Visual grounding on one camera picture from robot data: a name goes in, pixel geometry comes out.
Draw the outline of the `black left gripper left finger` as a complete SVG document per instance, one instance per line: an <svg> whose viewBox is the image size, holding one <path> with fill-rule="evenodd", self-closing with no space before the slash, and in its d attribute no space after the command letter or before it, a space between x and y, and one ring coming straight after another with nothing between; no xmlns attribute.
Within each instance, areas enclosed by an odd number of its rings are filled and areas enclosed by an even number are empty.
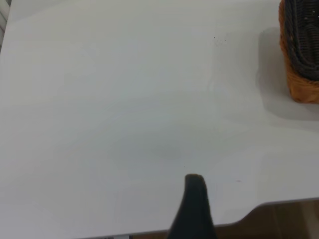
<svg viewBox="0 0 319 239"><path fill-rule="evenodd" d="M196 188L195 175L185 177L183 198L169 229L168 239L191 239L194 236L193 214L195 213Z"/></svg>

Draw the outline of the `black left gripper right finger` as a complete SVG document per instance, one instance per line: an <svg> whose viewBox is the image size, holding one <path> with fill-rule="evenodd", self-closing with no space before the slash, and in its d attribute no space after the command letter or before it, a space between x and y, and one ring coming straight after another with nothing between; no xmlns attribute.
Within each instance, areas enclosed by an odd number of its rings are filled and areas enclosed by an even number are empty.
<svg viewBox="0 0 319 239"><path fill-rule="evenodd" d="M201 195L201 202L200 202L201 233L200 233L200 239L216 239L217 234L216 234L216 230L215 230L212 216L211 216L211 210L210 210L210 204L209 204L206 183L205 183L204 178L201 175L196 175L196 177L199 181L200 195Z"/></svg>

